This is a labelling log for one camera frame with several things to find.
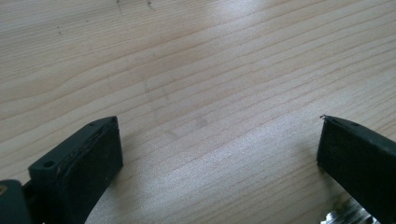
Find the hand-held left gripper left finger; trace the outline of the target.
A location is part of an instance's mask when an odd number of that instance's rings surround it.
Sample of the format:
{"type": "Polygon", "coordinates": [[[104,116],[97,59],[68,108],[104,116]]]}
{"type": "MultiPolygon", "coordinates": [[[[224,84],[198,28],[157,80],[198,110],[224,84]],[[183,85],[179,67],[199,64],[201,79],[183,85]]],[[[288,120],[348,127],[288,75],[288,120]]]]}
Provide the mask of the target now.
{"type": "Polygon", "coordinates": [[[93,121],[29,166],[45,224],[84,224],[123,166],[118,119],[93,121]]]}

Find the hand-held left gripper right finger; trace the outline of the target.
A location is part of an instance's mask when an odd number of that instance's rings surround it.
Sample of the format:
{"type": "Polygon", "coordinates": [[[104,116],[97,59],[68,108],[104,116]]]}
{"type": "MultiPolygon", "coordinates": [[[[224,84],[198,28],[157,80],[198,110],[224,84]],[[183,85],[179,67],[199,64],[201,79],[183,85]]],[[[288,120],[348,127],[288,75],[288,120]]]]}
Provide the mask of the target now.
{"type": "Polygon", "coordinates": [[[396,224],[396,142],[347,119],[323,120],[318,166],[381,224],[396,224]]]}

